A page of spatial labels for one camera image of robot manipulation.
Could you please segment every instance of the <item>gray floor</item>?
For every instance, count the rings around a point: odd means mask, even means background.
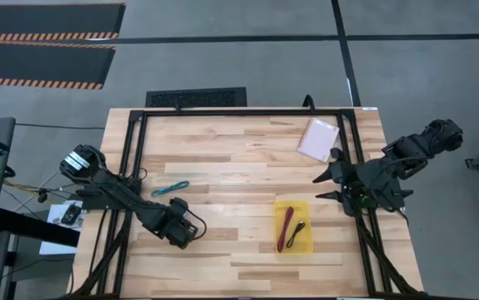
[[[348,34],[479,33],[479,1],[340,2]],[[121,37],[335,34],[333,20],[325,0],[127,0]],[[435,118],[451,118],[463,128],[462,148],[438,156],[404,187],[416,190],[407,199],[407,214],[425,289],[479,298],[479,172],[467,171],[463,162],[479,151],[479,40],[349,47],[362,105],[379,107],[388,140],[419,133]],[[250,106],[296,106],[306,93],[317,106],[350,105],[337,42],[122,45],[102,91],[0,87],[0,117],[103,126],[109,108],[142,107],[146,91],[241,86]],[[10,164],[16,181],[32,185],[55,172],[76,144],[99,146],[102,138],[101,131],[30,127],[17,127],[15,134]],[[52,185],[64,182],[57,177]],[[5,195],[0,203],[18,206]],[[36,202],[30,207],[47,208]],[[23,257],[37,251],[37,245],[20,248]],[[65,291],[67,268],[45,268],[59,272],[19,283],[17,299]]]

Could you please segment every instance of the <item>butcher block tabletop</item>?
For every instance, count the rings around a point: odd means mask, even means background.
[[[101,151],[114,173],[119,169],[128,115],[133,109],[116,108],[109,113]],[[381,157],[386,140],[378,111],[356,108],[356,115],[365,159]],[[337,125],[335,117],[316,118]],[[338,189],[338,185],[332,181],[313,184],[312,179],[326,170],[327,163],[297,152],[311,119],[150,117],[142,152],[147,176],[141,196],[160,203],[173,197],[184,199],[191,211],[205,220],[207,233],[182,250],[155,237],[134,217],[121,297],[367,296],[354,219],[343,213],[338,202],[315,198]],[[351,130],[348,124],[346,127],[353,152]],[[152,191],[185,180],[191,183],[189,187],[151,197]],[[312,254],[276,252],[273,203],[277,200],[308,201]],[[414,288],[422,290],[406,222],[398,214],[383,210],[377,215],[386,255]],[[74,260],[75,287],[89,273],[101,216],[102,211],[91,211],[83,223]],[[95,264],[103,253],[108,219],[109,213]],[[122,219],[120,214],[118,226]],[[201,231],[201,223],[193,222]],[[371,257],[377,290],[382,290],[377,260],[372,253]],[[112,291],[117,257],[110,266],[106,292]]]

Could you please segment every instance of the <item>blue cable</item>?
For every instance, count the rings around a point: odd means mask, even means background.
[[[189,181],[183,181],[179,182],[175,185],[172,185],[170,187],[165,187],[165,188],[160,188],[154,192],[152,192],[152,197],[157,197],[166,193],[170,193],[172,191],[176,191],[180,188],[187,188],[189,186]]]

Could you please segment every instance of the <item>black cable on floor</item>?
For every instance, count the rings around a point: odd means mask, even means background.
[[[8,195],[10,195],[13,199],[15,199],[15,201],[17,201],[18,203],[21,203],[21,205],[26,208],[30,213],[32,213],[32,215],[37,218],[37,220],[39,221],[43,221],[32,209],[30,209],[28,206],[26,206],[24,204],[24,202],[22,202],[21,200],[19,200],[17,197],[15,197],[15,195],[13,195],[12,193],[6,191],[4,188],[2,188],[2,190],[7,193]]]
[[[58,126],[58,125],[40,125],[28,123],[15,123],[15,126],[26,126],[35,128],[58,128],[58,129],[77,129],[77,130],[104,130],[104,127],[73,127],[73,126]]]
[[[22,270],[24,270],[25,268],[29,268],[29,267],[31,267],[31,266],[37,264],[37,263],[40,263],[40,262],[55,262],[55,263],[57,263],[57,262],[64,262],[64,261],[72,261],[72,259],[71,259],[71,258],[65,258],[65,259],[39,259],[39,260],[37,260],[37,261],[35,261],[35,262],[32,262],[32,263],[30,263],[30,264],[28,264],[28,265],[26,265],[26,266],[24,266],[24,267],[20,267],[20,268],[18,268],[17,270],[12,270],[11,272],[6,273],[6,275],[2,275],[2,276],[0,277],[0,281],[2,281],[5,277],[7,277],[7,276],[9,276],[9,275],[11,275],[11,274],[13,274],[13,273],[15,273],[15,272],[22,271]]]

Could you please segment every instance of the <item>floor mat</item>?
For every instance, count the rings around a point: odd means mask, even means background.
[[[245,87],[147,92],[147,108],[228,108],[246,107]]]
[[[0,85],[101,89],[115,48],[48,42],[0,42]]]
[[[116,38],[125,3],[0,5],[0,40]]]

